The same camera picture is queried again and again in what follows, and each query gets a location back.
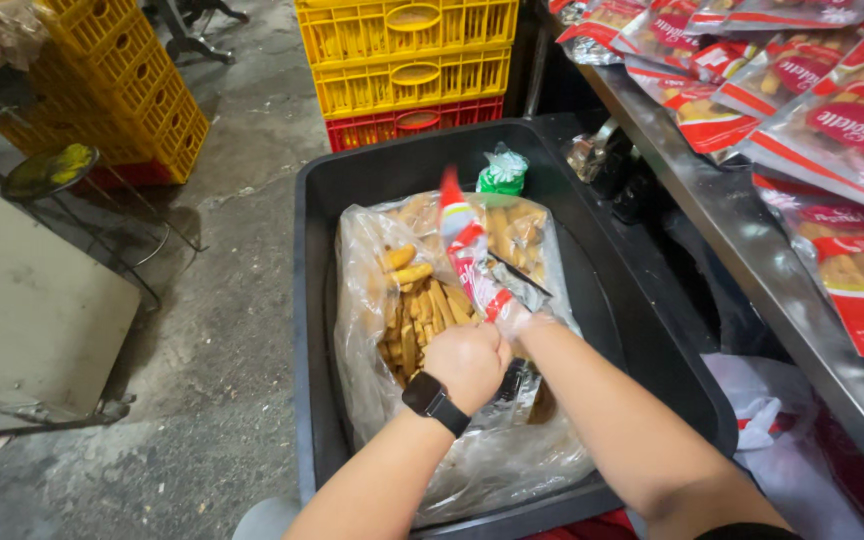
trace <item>concrete floor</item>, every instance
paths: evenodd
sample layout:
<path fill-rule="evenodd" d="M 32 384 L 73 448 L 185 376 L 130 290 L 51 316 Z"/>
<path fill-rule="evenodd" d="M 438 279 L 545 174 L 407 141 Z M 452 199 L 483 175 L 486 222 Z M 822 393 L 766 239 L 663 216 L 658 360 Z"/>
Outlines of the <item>concrete floor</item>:
<path fill-rule="evenodd" d="M 251 23 L 217 14 L 206 36 L 238 63 L 179 61 L 212 119 L 198 165 L 149 192 L 210 248 L 174 238 L 141 267 L 164 306 L 139 313 L 106 387 L 137 395 L 125 419 L 0 449 L 2 539 L 230 538 L 251 505 L 298 497 L 294 176 L 329 147 L 292 3 L 230 3 Z M 0 137 L 0 169 L 19 159 Z"/>

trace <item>red plastic crate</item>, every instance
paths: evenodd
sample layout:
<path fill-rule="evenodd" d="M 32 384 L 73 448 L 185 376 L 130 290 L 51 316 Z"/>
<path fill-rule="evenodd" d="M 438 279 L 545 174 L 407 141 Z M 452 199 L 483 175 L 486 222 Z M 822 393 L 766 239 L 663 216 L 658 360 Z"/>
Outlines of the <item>red plastic crate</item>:
<path fill-rule="evenodd" d="M 503 96 L 325 120 L 332 152 L 502 117 Z"/>

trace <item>stainless steel table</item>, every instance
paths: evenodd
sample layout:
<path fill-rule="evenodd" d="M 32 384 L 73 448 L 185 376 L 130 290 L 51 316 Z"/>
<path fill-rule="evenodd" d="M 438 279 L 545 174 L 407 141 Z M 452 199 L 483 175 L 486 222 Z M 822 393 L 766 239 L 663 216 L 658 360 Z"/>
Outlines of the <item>stainless steel table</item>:
<path fill-rule="evenodd" d="M 563 28 L 548 13 L 543 16 L 558 36 Z M 864 452 L 864 359 L 759 200 L 749 174 L 724 173 L 693 153 L 667 112 L 623 66 L 576 68 Z"/>

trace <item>green plastic bag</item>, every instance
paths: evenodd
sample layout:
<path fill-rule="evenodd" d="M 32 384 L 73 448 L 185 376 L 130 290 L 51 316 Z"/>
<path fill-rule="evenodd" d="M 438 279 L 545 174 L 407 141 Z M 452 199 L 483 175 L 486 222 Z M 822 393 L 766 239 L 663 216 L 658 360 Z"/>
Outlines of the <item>green plastic bag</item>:
<path fill-rule="evenodd" d="M 486 152 L 488 166 L 479 173 L 475 190 L 480 193 L 501 193 L 519 196 L 525 184 L 529 160 L 509 150 L 504 142 L 495 145 L 495 153 Z"/>

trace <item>black plastic bin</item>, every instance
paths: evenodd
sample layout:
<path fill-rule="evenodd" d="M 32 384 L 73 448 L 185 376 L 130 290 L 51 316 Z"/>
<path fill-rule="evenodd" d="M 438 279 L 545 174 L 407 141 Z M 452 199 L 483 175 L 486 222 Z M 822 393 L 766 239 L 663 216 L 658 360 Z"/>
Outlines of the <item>black plastic bin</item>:
<path fill-rule="evenodd" d="M 351 425 L 335 368 L 335 232 L 351 204 L 436 190 L 446 164 L 474 183 L 482 153 L 504 141 L 529 162 L 524 197 L 555 218 L 569 300 L 585 339 L 651 390 L 720 452 L 736 449 L 732 408 L 695 350 L 683 350 L 591 213 L 596 202 L 532 122 L 498 120 L 320 157 L 295 180 L 294 406 L 302 503 L 352 456 Z M 598 472 L 541 497 L 413 530 L 414 537 L 521 538 L 613 510 L 621 501 Z"/>

